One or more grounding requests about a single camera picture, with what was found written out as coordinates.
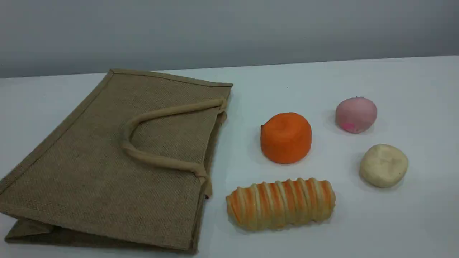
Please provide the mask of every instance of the burlap tote bag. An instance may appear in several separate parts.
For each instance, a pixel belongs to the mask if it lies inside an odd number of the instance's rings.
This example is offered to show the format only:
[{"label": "burlap tote bag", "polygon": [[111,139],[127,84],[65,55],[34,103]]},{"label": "burlap tote bag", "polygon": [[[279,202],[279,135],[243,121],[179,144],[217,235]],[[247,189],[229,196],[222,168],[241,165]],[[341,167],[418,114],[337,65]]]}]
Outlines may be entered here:
[{"label": "burlap tote bag", "polygon": [[6,241],[195,252],[231,86],[111,70],[0,181]]}]

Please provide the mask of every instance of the table surface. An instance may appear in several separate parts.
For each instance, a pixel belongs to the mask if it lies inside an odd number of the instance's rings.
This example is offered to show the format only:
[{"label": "table surface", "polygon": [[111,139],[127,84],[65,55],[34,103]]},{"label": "table surface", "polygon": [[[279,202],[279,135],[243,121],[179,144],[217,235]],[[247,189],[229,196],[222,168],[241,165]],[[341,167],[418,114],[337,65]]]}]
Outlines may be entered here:
[{"label": "table surface", "polygon": [[[228,119],[213,163],[214,195],[205,206],[198,257],[459,257],[459,56],[163,71],[229,82]],[[102,80],[104,74],[0,79],[0,176],[29,154]],[[378,107],[368,131],[334,124],[336,106],[365,96]],[[293,165],[268,161],[260,125],[280,112],[310,122],[313,145]],[[409,158],[404,179],[376,189],[358,176],[373,145]],[[246,233],[226,214],[238,186],[298,177],[326,179],[336,192],[331,219],[284,231]],[[0,214],[0,237],[15,219]],[[2,257],[175,257],[135,250],[13,245]]]}]

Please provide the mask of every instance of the rope handle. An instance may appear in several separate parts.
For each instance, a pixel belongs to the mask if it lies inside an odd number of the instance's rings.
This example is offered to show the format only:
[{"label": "rope handle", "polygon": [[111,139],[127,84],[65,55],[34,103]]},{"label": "rope handle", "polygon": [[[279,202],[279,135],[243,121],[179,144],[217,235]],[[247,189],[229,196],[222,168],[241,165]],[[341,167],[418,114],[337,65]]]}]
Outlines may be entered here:
[{"label": "rope handle", "polygon": [[209,175],[204,168],[204,165],[182,161],[174,158],[169,158],[166,156],[161,155],[154,155],[145,151],[138,150],[132,143],[131,143],[131,135],[133,131],[141,124],[142,122],[153,120],[156,118],[162,118],[172,115],[178,115],[183,113],[190,113],[201,111],[213,107],[220,107],[218,113],[224,112],[226,108],[226,99],[215,99],[209,101],[203,101],[195,104],[183,105],[179,107],[166,107],[159,110],[154,110],[150,112],[146,112],[140,115],[137,115],[130,119],[125,125],[123,129],[123,138],[121,142],[121,148],[123,151],[132,158],[139,160],[141,162],[147,163],[149,165],[153,165],[156,167],[161,168],[170,168],[176,169],[181,171],[188,171],[195,174],[195,176],[199,179],[201,186],[206,184],[204,189],[204,194],[207,198],[212,195],[212,184]]}]

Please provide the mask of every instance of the pink bun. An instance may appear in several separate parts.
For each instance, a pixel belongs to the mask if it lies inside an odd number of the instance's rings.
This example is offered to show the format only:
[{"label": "pink bun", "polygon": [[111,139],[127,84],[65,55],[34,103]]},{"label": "pink bun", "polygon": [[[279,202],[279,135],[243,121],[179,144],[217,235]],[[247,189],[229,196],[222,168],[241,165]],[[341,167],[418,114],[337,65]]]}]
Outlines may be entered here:
[{"label": "pink bun", "polygon": [[364,97],[355,97],[341,102],[336,107],[336,124],[343,130],[359,134],[376,121],[376,105]]}]

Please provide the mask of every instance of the striped bread roll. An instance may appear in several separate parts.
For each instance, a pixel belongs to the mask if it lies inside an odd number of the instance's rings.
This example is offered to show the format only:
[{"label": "striped bread roll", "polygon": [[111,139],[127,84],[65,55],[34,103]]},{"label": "striped bread roll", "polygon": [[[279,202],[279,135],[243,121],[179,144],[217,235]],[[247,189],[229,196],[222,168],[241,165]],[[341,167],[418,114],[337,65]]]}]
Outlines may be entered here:
[{"label": "striped bread roll", "polygon": [[335,193],[329,181],[276,181],[238,187],[226,197],[228,215],[246,230],[280,229],[331,216]]}]

